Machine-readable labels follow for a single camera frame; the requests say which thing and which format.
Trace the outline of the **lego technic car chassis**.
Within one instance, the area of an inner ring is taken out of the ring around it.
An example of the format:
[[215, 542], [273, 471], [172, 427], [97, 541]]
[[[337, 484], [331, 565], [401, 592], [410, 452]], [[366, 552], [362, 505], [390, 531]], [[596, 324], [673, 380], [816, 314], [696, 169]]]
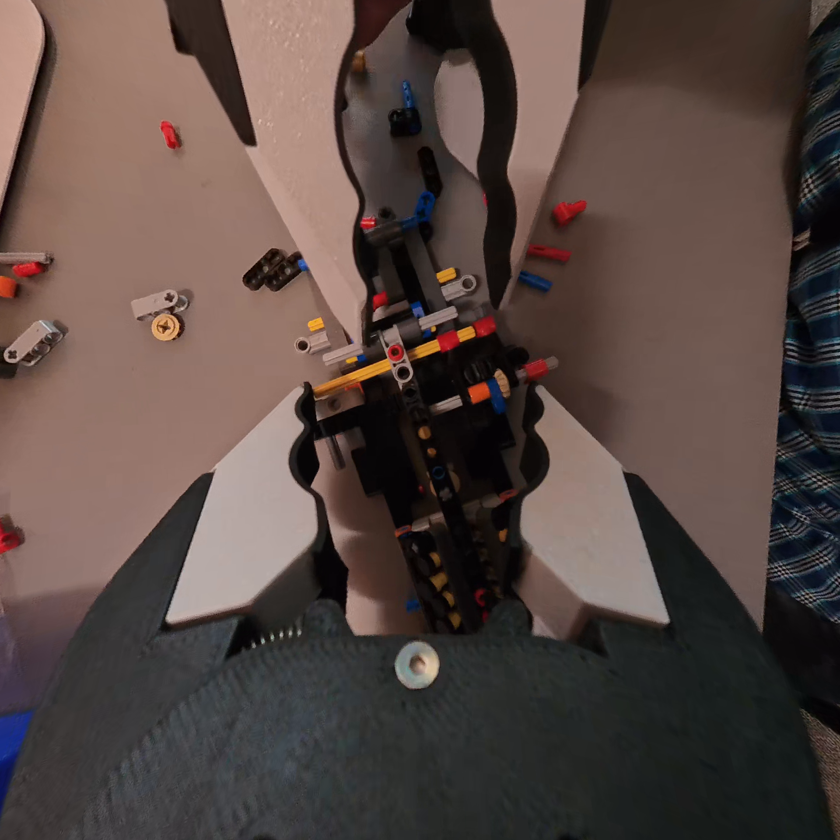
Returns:
[[505, 343], [493, 315], [457, 307], [478, 283], [429, 257], [441, 192], [433, 179], [412, 215], [384, 206], [360, 220], [369, 339], [331, 350], [318, 320], [297, 348], [338, 372], [313, 388], [316, 436], [337, 468], [347, 450], [364, 494], [384, 499], [416, 609], [433, 632], [464, 635], [509, 589], [487, 541], [506, 545], [519, 493], [504, 457], [511, 399], [559, 363]]

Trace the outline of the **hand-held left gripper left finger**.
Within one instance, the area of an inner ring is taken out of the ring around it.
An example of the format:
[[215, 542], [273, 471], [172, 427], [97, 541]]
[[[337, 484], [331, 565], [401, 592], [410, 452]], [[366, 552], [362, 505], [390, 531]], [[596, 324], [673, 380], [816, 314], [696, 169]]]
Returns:
[[344, 607], [344, 562], [312, 488], [314, 403], [310, 384], [293, 389], [216, 465], [168, 624], [288, 625], [320, 597]]

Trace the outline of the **white lego beam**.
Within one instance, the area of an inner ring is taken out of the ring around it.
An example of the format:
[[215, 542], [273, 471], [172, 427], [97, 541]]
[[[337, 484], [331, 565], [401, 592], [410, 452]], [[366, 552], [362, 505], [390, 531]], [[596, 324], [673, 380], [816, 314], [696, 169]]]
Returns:
[[66, 335], [67, 329], [56, 322], [36, 320], [3, 350], [3, 361], [18, 367], [33, 367]]

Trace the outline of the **black connector with blue pin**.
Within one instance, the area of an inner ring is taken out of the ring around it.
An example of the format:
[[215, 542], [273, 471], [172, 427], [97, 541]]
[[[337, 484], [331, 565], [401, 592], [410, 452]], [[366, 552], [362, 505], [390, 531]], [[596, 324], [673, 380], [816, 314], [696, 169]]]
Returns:
[[421, 115], [409, 80], [402, 81], [403, 105], [388, 112], [388, 127], [394, 139], [414, 137], [423, 129]]

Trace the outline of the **short black lego beam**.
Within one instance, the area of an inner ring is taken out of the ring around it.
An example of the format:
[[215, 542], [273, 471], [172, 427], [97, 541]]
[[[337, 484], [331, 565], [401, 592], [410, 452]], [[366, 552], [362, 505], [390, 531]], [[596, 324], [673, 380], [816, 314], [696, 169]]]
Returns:
[[278, 248], [270, 248], [243, 275], [243, 284], [251, 291], [258, 291], [266, 281], [277, 273], [278, 266], [286, 254]]
[[270, 291], [279, 291], [297, 278], [305, 270], [301, 268], [301, 259], [301, 253], [294, 252], [273, 260], [267, 270], [264, 287]]

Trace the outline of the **light grey lego piece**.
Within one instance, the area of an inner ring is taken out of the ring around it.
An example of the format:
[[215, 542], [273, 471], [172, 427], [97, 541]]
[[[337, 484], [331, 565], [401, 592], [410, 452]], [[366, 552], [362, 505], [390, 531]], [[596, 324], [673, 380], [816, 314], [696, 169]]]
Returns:
[[174, 289], [166, 289], [131, 301], [133, 318], [152, 320], [162, 314], [178, 314], [190, 305], [189, 298]]

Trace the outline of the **person's blue plaid clothing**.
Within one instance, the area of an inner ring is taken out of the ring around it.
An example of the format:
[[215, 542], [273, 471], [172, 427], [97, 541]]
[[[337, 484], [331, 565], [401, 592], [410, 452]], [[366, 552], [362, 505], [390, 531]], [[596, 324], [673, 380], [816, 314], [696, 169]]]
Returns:
[[769, 581], [839, 621], [839, 7], [808, 41]]

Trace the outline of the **blue plastic bin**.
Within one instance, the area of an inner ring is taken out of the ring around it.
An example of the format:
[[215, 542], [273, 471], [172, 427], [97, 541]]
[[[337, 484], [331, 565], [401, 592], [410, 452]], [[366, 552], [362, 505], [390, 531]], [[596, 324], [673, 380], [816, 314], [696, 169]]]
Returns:
[[33, 714], [32, 710], [26, 710], [1, 716], [1, 800], [5, 798], [14, 774], [14, 766]]

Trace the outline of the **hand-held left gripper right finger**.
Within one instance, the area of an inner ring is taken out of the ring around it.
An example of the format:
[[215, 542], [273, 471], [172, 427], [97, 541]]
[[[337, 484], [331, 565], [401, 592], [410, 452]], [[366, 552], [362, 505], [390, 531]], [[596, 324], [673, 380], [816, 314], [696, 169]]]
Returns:
[[594, 618], [666, 627], [669, 614], [621, 464], [547, 391], [529, 388], [539, 467], [521, 500], [515, 590], [537, 634]]

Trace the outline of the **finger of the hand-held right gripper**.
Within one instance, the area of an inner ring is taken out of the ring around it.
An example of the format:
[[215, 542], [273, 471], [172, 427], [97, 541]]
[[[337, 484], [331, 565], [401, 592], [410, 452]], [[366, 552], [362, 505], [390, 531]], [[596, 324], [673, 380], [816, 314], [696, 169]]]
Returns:
[[499, 309], [511, 299], [579, 96], [585, 2], [450, 3], [464, 47], [442, 54], [437, 128], [487, 195], [486, 288]]
[[355, 253], [363, 193], [343, 141], [354, 3], [224, 1], [255, 130], [248, 151], [332, 314], [367, 330], [369, 285]]

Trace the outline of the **pale rounded board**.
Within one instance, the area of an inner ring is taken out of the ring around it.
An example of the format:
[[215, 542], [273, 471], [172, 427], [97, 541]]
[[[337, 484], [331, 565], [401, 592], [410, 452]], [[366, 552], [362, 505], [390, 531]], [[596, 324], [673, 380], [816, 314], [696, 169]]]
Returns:
[[17, 159], [46, 48], [43, 18], [31, 1], [1, 2], [1, 204]]

